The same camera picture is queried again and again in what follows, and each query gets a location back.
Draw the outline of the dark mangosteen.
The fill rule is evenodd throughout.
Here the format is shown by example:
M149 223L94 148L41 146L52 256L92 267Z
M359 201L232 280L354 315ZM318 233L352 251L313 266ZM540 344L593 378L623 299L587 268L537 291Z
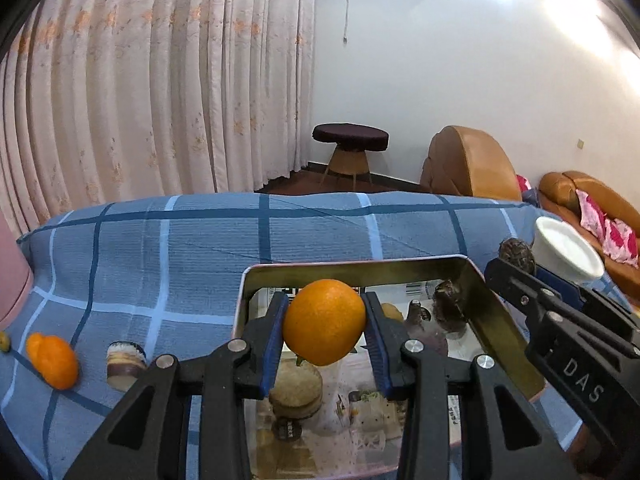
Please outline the dark mangosteen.
M525 273L534 274L536 272L536 261L532 248L519 238L510 237L503 240L499 245L498 257Z
M437 323L448 333L463 333L468 318L463 313L462 292L451 280L436 285L433 295L433 309Z

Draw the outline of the large round orange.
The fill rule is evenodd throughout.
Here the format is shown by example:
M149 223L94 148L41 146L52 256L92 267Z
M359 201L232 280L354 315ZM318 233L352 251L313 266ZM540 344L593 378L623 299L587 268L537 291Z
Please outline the large round orange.
M303 287L291 301L283 340L299 358L328 366L356 347L366 323L366 307L355 289L324 278Z

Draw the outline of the brown leather sofa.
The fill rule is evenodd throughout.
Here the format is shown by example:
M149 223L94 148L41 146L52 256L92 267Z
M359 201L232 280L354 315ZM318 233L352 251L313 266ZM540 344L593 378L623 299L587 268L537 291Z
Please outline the brown leather sofa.
M549 172L538 185L541 207L561 217L594 248L626 298L639 305L639 211L580 171Z

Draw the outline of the pink floral blanket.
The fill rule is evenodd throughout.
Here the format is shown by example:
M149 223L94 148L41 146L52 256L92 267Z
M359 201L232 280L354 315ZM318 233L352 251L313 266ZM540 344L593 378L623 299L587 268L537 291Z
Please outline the pink floral blanket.
M580 225L600 243L612 260L638 269L639 253L636 233L623 220L608 217L586 192L577 190Z

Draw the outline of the small yellow kumquat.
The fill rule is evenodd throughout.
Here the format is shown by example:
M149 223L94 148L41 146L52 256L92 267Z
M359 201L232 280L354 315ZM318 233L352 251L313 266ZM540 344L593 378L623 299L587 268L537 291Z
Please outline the small yellow kumquat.
M394 304L389 304L388 302L384 302L384 304L381 304L381 307L386 318L391 318L392 320L395 320L401 323L405 321L404 316Z

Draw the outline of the pink metal tin box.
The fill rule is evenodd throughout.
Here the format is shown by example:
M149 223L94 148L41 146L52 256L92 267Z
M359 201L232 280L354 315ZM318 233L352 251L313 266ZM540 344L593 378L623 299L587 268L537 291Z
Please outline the pink metal tin box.
M232 335L267 313L272 296L293 298L306 285L333 278L356 292L373 292L383 304L394 304L404 318L411 300L431 312L437 284L456 283L468 318L463 333L448 333L452 358L471 361L488 354L515 387L533 401L544 391L544 378L526 360L525 339L508 309L485 284L465 256L380 261L258 264L241 278ZM363 339L330 366L319 368L322 404L298 422L280 422L269 400L245 404L250 470L256 479L363 479L389 474L398 467L407 405L386 400L376 390Z

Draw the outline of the pink cylindrical appliance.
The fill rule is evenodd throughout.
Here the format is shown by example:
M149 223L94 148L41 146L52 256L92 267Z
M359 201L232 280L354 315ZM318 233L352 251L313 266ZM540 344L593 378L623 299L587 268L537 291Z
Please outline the pink cylindrical appliance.
M20 314L32 290L30 268L3 214L0 214L0 328Z

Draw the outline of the white paper cup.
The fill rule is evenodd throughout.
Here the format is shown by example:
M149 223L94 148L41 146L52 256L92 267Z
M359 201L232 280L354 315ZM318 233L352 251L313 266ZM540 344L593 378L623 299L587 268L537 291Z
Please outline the white paper cup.
M539 217L534 231L532 253L537 266L578 284L600 280L604 275L599 254L570 224Z

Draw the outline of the small brown longan fruit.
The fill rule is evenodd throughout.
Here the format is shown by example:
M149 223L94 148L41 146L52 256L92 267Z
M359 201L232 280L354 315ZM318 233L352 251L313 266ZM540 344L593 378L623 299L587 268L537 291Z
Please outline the small brown longan fruit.
M11 338L5 333L0 332L0 351L3 353L11 350Z

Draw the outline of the small orange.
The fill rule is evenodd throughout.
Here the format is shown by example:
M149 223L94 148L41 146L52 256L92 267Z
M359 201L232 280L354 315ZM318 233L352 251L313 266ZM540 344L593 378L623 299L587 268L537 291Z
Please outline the small orange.
M70 344L59 336L32 333L26 340L29 361L53 389L73 388L79 375L79 363Z

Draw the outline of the pink floral curtain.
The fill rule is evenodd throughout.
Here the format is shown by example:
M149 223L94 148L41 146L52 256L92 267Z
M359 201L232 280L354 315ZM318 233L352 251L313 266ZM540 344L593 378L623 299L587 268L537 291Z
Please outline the pink floral curtain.
M299 170L313 68L314 0L18 0L1 41L10 230Z

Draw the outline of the purple beetroot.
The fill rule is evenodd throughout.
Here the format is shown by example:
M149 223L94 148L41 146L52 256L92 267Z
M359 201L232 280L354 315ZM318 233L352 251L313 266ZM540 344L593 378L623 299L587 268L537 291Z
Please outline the purple beetroot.
M444 332L419 300L409 302L404 325L411 339L421 341L426 348L441 356L448 356L448 342Z

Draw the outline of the blue plaid tablecloth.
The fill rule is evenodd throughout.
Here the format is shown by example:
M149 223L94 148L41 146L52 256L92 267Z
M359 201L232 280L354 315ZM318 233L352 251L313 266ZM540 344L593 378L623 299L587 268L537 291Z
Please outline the blue plaid tablecloth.
M2 477L69 479L78 454L129 390L107 383L107 347L138 344L146 370L163 354L208 356L235 338L241 278L251 266L460 255L485 281L503 240L533 246L539 217L549 216L522 202L403 192L183 195L56 217L16 240L34 280L6 331L11 350L1 357ZM526 356L526 316L493 293L544 378L536 400L488 354L441 356L411 339L405 321L386 318L373 292L357 292L376 390L407 405L393 471L399 478L579 476L563 448L587 426ZM70 344L79 363L73 388L53 389L34 369L26 352L32 333ZM201 479L200 414L201 400L193 398L183 479ZM454 456L461 458L456 470Z

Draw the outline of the dark round stool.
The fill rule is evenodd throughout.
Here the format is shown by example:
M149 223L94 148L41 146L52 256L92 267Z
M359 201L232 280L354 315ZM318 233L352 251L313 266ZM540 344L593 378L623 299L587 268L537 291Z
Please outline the dark round stool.
M351 177L353 190L359 176L367 176L372 182L367 152L384 152L390 142L390 135L382 129L349 122L316 125L312 138L320 143L335 144L320 183L328 174Z

